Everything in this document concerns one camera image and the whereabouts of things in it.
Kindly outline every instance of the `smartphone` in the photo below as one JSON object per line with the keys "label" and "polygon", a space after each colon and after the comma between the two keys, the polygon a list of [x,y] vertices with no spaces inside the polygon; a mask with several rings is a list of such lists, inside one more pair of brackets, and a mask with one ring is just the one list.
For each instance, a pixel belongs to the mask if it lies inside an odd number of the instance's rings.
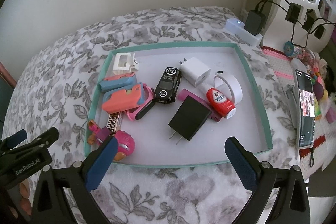
{"label": "smartphone", "polygon": [[296,146],[299,149],[311,148],[313,147],[315,130],[313,86],[308,73],[296,69],[293,74],[297,87],[295,90],[299,109]]}

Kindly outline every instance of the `charger prong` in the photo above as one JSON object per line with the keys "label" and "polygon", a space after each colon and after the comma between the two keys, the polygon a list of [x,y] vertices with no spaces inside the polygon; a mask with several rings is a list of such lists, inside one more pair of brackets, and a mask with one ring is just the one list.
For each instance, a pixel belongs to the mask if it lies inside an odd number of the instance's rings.
{"label": "charger prong", "polygon": [[178,144],[179,142],[180,142],[180,140],[182,139],[182,137],[177,141],[177,143],[176,144]]}
{"label": "charger prong", "polygon": [[175,135],[176,131],[170,136],[169,140]]}

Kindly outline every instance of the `pink comb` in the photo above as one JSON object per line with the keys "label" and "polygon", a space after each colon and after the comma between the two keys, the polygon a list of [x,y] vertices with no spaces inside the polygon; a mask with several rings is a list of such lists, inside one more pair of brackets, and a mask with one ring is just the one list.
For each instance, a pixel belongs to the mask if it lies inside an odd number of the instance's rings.
{"label": "pink comb", "polygon": [[203,100],[201,97],[198,97],[196,94],[190,92],[189,90],[183,89],[178,95],[177,98],[180,101],[184,101],[187,96],[190,96],[191,98],[195,99],[196,101],[200,102],[202,105],[206,106],[207,108],[209,108],[209,110],[211,110],[211,115],[210,115],[210,119],[219,122],[222,118],[222,115],[220,115],[211,105],[209,102],[207,102],[206,100]]}

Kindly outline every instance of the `bed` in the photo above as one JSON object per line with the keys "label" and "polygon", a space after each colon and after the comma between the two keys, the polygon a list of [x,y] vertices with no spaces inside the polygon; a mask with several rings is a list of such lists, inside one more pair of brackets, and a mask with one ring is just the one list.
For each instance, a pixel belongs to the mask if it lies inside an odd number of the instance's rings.
{"label": "bed", "polygon": [[[259,155],[274,167],[299,164],[289,112],[264,53],[224,29],[235,15],[223,7],[142,10],[86,26],[36,54],[11,98],[3,138],[24,128],[30,141],[50,127],[59,140],[49,148],[53,168],[83,160],[83,143],[93,89],[110,50],[171,41],[237,43],[264,101],[273,149]],[[31,201],[39,174],[29,179]],[[92,195],[111,223],[231,223],[251,195],[230,163],[185,168],[134,168],[112,164]],[[79,223],[84,220],[67,192]],[[276,191],[261,217],[265,222]]]}

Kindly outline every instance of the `toy car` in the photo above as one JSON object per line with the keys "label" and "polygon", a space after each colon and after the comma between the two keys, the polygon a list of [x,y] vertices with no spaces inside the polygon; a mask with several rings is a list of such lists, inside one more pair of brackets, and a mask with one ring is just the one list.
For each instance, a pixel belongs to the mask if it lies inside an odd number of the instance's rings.
{"label": "toy car", "polygon": [[175,102],[176,92],[181,82],[181,71],[177,68],[167,67],[157,85],[154,98],[161,104]]}

